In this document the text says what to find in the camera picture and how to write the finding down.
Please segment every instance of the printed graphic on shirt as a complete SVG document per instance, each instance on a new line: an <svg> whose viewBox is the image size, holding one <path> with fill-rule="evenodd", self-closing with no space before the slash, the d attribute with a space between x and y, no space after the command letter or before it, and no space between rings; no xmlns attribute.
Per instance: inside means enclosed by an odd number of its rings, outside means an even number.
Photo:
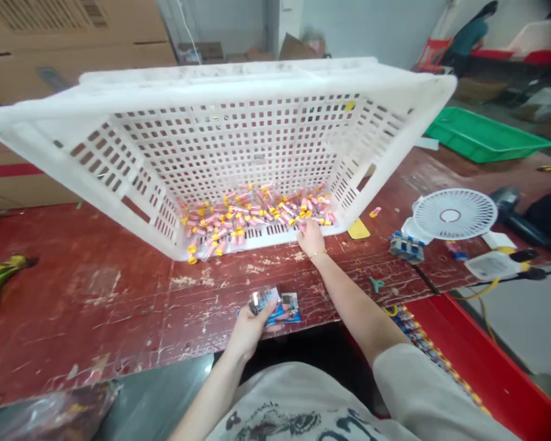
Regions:
<svg viewBox="0 0 551 441"><path fill-rule="evenodd" d="M346 414L346 416L337 418L339 413ZM323 424L323 417L320 413L289 414L277 403L264 403L242 424L236 439L263 440L278 434L296 437L310 431L316 432L315 435L320 432L316 436L317 440L345 441L355 439L356 436L358 439L370 441L384 439L374 436L374 433L376 435L380 433L378 429L362 419L353 409L332 410L325 414L330 418L331 423L334 423L330 424L331 427L323 427L328 424ZM241 419L237 416L237 412L233 412L227 419L227 431L237 430L240 423Z"/></svg>

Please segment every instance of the hand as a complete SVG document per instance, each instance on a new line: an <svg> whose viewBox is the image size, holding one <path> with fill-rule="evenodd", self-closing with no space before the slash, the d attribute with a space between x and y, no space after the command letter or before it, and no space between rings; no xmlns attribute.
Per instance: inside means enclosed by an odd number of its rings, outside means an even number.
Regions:
<svg viewBox="0 0 551 441"><path fill-rule="evenodd" d="M257 348L257 343L261 339L264 330L275 332L282 329L283 325L273 325L267 329L264 328L265 322L268 321L269 315L274 312L276 305L275 301L269 302L258 315L254 315L249 309L249 305L245 305L239 311L233 333L228 341L227 349L225 349L225 355L246 363L255 353L255 348Z"/></svg>
<svg viewBox="0 0 551 441"><path fill-rule="evenodd" d="M306 221L306 234L301 232L297 235L300 248L309 257L314 253L325 250L323 234L320 232L320 227L314 220Z"/></svg>

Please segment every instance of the white shirt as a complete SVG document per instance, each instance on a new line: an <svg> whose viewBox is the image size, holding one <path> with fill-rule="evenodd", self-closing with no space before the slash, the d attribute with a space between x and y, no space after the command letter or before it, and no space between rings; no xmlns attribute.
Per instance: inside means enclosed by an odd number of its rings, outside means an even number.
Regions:
<svg viewBox="0 0 551 441"><path fill-rule="evenodd" d="M264 369L242 384L208 439L517 440L410 344L378 356L373 376L392 419L379 420L325 372L304 363Z"/></svg>

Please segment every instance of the person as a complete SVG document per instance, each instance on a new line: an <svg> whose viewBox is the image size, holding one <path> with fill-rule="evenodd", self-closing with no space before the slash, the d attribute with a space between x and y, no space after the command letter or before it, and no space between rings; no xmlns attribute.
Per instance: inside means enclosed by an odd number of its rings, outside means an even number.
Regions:
<svg viewBox="0 0 551 441"><path fill-rule="evenodd" d="M486 20L497 10L498 2L489 2L453 38L445 53L443 64L452 66L457 78L465 76L471 51L484 46L485 36L489 30Z"/></svg>
<svg viewBox="0 0 551 441"><path fill-rule="evenodd" d="M275 304L257 316L241 309L227 348L170 440L516 440L410 340L326 253L307 221L302 250L316 266L340 318L357 342L391 419L374 417L319 369L282 363L238 387ZM337 350L330 348L330 357Z"/></svg>

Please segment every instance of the wooden workbench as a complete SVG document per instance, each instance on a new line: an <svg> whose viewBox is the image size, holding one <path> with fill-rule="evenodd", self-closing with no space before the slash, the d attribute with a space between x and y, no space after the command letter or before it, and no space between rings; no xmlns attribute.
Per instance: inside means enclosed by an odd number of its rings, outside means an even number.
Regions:
<svg viewBox="0 0 551 441"><path fill-rule="evenodd" d="M550 192L551 173L534 170L542 164L551 158L535 154L478 166L444 148L415 148L362 215L371 236L328 237L329 253L381 304L430 296L412 267L387 252L388 236L411 215L412 202L438 189L489 193L520 183L524 210ZM367 213L376 206L382 212L371 219ZM295 243L190 266L171 261L88 204L13 213L0 219L0 262L13 253L40 262L2 290L0 406L222 350L236 311L251 290L266 284L298 293L303 320L282 333L339 319ZM472 257L488 251L479 238L460 244ZM551 262L551 255L541 262ZM475 282L442 241L425 249L421 268L443 291ZM384 280L379 295L369 276Z"/></svg>

